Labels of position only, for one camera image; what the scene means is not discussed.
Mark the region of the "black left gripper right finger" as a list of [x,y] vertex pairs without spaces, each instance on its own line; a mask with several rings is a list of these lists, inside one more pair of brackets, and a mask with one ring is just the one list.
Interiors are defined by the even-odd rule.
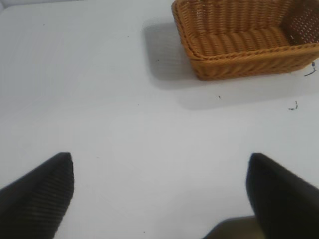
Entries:
[[271,158],[253,153],[246,191],[268,239],[317,239],[319,190]]

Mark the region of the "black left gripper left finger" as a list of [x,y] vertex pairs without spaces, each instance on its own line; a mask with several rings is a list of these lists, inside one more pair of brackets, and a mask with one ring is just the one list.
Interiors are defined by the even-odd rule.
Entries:
[[0,191],[2,239],[52,239],[74,193],[71,153],[60,152]]

